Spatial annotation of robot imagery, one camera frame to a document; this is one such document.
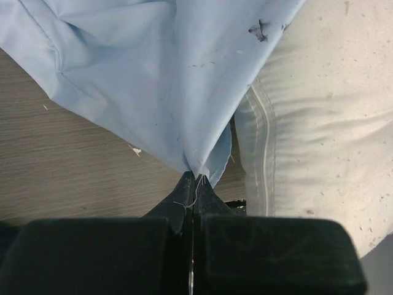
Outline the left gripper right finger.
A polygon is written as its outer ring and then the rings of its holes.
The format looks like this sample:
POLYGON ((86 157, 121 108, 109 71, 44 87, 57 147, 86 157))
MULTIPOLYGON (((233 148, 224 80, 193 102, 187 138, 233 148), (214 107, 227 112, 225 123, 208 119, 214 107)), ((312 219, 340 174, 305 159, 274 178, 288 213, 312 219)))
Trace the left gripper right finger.
POLYGON ((215 193, 206 175, 196 180, 195 203, 193 205, 194 221, 231 218, 235 212, 215 193))

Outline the white pillow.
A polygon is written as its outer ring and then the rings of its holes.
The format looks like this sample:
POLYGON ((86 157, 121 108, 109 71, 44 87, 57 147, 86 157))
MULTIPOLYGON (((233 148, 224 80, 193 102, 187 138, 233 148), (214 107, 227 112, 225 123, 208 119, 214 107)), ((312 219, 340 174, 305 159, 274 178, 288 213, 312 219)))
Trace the white pillow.
POLYGON ((306 1, 235 112, 249 216, 392 233, 392 2, 306 1))

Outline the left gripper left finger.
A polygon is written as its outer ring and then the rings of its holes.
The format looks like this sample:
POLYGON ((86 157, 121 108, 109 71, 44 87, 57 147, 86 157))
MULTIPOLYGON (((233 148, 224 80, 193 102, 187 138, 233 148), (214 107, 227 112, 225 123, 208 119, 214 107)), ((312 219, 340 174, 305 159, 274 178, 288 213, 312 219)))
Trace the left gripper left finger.
POLYGON ((195 177, 191 171, 182 174, 173 191, 148 211, 143 218, 165 217, 175 235, 190 229, 193 216, 195 177))

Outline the light blue pillowcase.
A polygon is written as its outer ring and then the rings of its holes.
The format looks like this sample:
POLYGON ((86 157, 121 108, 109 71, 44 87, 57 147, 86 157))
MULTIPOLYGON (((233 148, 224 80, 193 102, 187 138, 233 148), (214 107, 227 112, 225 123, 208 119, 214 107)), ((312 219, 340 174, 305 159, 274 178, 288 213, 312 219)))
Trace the light blue pillowcase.
POLYGON ((60 106, 215 184, 232 115, 302 1, 2 1, 1 48, 60 106))

